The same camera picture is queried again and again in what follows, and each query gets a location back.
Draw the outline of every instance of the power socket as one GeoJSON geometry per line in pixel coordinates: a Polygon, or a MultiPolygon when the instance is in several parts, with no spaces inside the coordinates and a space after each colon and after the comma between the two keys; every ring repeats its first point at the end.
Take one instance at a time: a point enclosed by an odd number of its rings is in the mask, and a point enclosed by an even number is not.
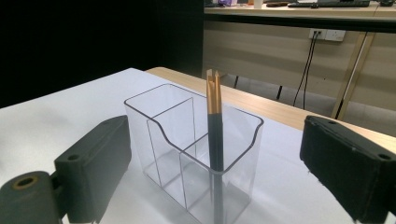
{"type": "Polygon", "coordinates": [[[341,30],[328,30],[325,40],[331,40],[331,41],[343,41],[344,40],[344,35],[346,34],[346,31],[341,31],[341,30]]]}
{"type": "Polygon", "coordinates": [[[310,39],[314,38],[314,33],[315,32],[319,32],[319,35],[318,35],[317,39],[325,39],[326,34],[327,34],[327,30],[325,30],[325,29],[311,29],[309,31],[308,38],[310,38],[310,39]]]}

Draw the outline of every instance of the screw hole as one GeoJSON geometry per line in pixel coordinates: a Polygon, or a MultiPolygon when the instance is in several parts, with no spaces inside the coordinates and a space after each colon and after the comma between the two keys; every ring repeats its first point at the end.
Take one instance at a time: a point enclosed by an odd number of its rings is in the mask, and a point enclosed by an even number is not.
{"type": "Polygon", "coordinates": [[[381,158],[383,160],[387,160],[387,161],[390,160],[390,156],[387,156],[385,154],[379,154],[378,156],[379,156],[379,158],[381,158]]]}
{"type": "Polygon", "coordinates": [[[75,161],[76,159],[78,159],[78,155],[71,155],[67,159],[70,161],[75,161]]]}
{"type": "Polygon", "coordinates": [[[18,181],[17,185],[19,187],[23,187],[23,186],[26,186],[26,185],[28,185],[28,184],[30,184],[32,182],[33,182],[33,178],[32,177],[28,177],[28,178],[25,178],[23,180],[18,181]]]}
{"type": "Polygon", "coordinates": [[[16,181],[13,185],[14,189],[27,189],[37,181],[37,176],[27,176],[23,179],[16,181]]]}

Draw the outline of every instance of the table surface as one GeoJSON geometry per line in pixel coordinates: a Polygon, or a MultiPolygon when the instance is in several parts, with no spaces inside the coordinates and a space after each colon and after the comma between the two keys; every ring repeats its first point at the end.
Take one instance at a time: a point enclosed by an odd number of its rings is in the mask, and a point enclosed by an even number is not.
{"type": "MultiPolygon", "coordinates": [[[[85,133],[126,114],[125,99],[164,83],[205,92],[205,81],[197,77],[161,67],[147,72],[131,68],[0,109],[0,185],[32,171],[53,173],[53,161],[85,133]]],[[[311,113],[231,88],[221,90],[225,104],[265,122],[252,201],[236,223],[353,223],[299,159],[304,117],[311,113]]],[[[395,138],[347,126],[387,148],[396,146],[395,138]]],[[[143,175],[134,146],[132,152],[101,223],[198,223],[143,175]]],[[[389,214],[386,223],[395,220],[389,214]]]]}
{"type": "Polygon", "coordinates": [[[235,7],[206,7],[205,14],[245,14],[245,15],[261,15],[261,16],[309,16],[309,17],[348,17],[348,18],[370,18],[373,17],[375,11],[379,8],[377,2],[371,2],[368,7],[343,7],[343,8],[309,8],[309,7],[267,7],[266,4],[262,8],[254,8],[253,6],[242,5],[235,7]]]}

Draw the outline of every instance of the acrylic divider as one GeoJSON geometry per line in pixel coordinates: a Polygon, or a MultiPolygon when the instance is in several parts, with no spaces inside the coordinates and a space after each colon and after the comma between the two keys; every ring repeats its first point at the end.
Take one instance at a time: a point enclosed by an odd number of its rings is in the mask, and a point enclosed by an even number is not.
{"type": "Polygon", "coordinates": [[[250,202],[263,120],[223,105],[223,172],[210,169],[206,98],[165,84],[125,101],[143,172],[201,223],[233,223],[250,202]]]}

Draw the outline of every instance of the wooden desk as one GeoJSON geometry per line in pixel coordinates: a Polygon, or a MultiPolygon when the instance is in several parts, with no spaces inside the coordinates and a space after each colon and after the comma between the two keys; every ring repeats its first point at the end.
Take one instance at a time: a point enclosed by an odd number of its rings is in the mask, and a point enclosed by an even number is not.
{"type": "Polygon", "coordinates": [[[307,7],[267,7],[257,9],[253,6],[242,5],[236,7],[208,7],[205,14],[246,15],[246,16],[278,16],[278,17],[315,17],[315,18],[367,18],[373,17],[377,2],[371,2],[368,7],[361,8],[307,8],[307,7]]]}
{"type": "MultiPolygon", "coordinates": [[[[201,78],[186,76],[185,74],[163,67],[149,69],[148,72],[205,94],[205,80],[201,78]]],[[[268,119],[273,119],[298,130],[302,130],[304,128],[304,119],[306,116],[316,115],[306,110],[284,105],[279,102],[225,86],[221,87],[221,92],[225,103],[236,105],[254,114],[264,116],[268,119]]],[[[337,122],[346,125],[349,129],[371,139],[389,151],[396,153],[396,137],[370,131],[343,121],[337,120],[337,122]]]]}
{"type": "Polygon", "coordinates": [[[380,19],[386,19],[390,21],[396,21],[396,4],[392,7],[379,7],[374,16],[380,19]]]}
{"type": "MultiPolygon", "coordinates": [[[[162,67],[148,72],[131,68],[0,109],[0,186],[32,171],[52,174],[53,161],[84,134],[106,119],[126,114],[126,99],[164,83],[205,92],[205,81],[197,77],[162,67]]],[[[222,94],[225,103],[256,113],[265,122],[251,203],[235,224],[353,223],[299,159],[304,116],[311,113],[226,87],[222,94]]],[[[396,145],[395,138],[349,127],[384,147],[396,145]]],[[[130,166],[101,223],[198,224],[143,174],[134,144],[131,150],[130,166]]],[[[395,219],[389,214],[386,224],[395,219]]]]}
{"type": "Polygon", "coordinates": [[[262,5],[262,9],[255,9],[251,6],[206,8],[205,20],[396,33],[395,20],[388,18],[373,20],[379,8],[382,7],[377,2],[370,2],[370,6],[360,8],[289,8],[266,7],[265,4],[262,5]]]}

